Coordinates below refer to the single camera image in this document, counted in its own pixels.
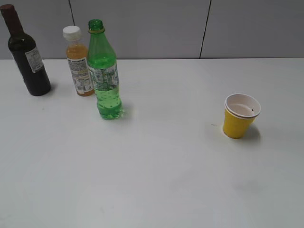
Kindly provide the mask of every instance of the paper cup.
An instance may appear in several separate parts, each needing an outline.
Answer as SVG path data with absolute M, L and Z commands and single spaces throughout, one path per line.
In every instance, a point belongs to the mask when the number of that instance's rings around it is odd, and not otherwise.
M 225 100 L 225 121 L 223 132 L 230 138 L 244 136 L 249 125 L 260 114 L 260 103 L 245 94 L 232 94 Z

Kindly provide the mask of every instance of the plastic bottle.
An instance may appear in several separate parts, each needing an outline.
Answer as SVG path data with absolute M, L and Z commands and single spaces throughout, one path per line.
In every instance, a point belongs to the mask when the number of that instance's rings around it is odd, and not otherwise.
M 77 94 L 90 96 L 94 93 L 93 84 L 87 66 L 87 48 L 81 42 L 81 31 L 77 26 L 67 26 L 63 29 L 63 37 L 68 41 L 66 57 L 70 66 Z
M 116 54 L 104 31 L 101 20 L 89 21 L 91 39 L 88 65 L 97 97 L 98 111 L 104 119 L 115 119 L 122 112 L 122 101 L 119 97 Z

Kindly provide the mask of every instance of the gray wall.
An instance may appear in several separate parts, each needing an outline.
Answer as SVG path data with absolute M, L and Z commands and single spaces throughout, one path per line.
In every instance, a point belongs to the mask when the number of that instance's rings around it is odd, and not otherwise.
M 212 0 L 202 58 L 304 57 L 304 0 Z
M 207 27 L 210 0 L 70 1 L 85 43 L 88 21 L 102 19 L 118 58 L 304 57 L 303 0 L 211 0 Z M 6 3 L 43 58 L 65 58 L 68 0 L 0 0 Z M 0 17 L 0 59 L 11 58 L 8 38 Z
M 71 0 L 71 6 L 84 32 L 90 19 L 102 19 L 119 58 L 200 56 L 209 0 Z
M 0 0 L 13 4 L 26 33 L 36 41 L 43 58 L 64 58 L 66 43 L 62 28 L 72 25 L 68 0 Z M 0 14 L 0 58 L 12 58 L 7 42 L 10 33 Z

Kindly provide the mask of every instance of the wine bottle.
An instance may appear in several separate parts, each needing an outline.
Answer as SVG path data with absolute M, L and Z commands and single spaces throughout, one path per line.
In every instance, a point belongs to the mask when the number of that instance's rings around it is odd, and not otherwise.
M 10 32 L 9 50 L 29 93 L 33 96 L 46 94 L 50 91 L 51 84 L 34 39 L 23 31 L 13 5 L 2 5 L 0 10 Z

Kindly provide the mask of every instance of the white table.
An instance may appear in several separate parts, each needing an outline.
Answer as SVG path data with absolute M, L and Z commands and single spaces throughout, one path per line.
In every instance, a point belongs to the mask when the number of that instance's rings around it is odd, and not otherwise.
M 304 59 L 119 60 L 113 121 L 44 63 L 34 97 L 0 61 L 0 228 L 304 227 Z M 238 92 L 262 112 L 232 140 Z

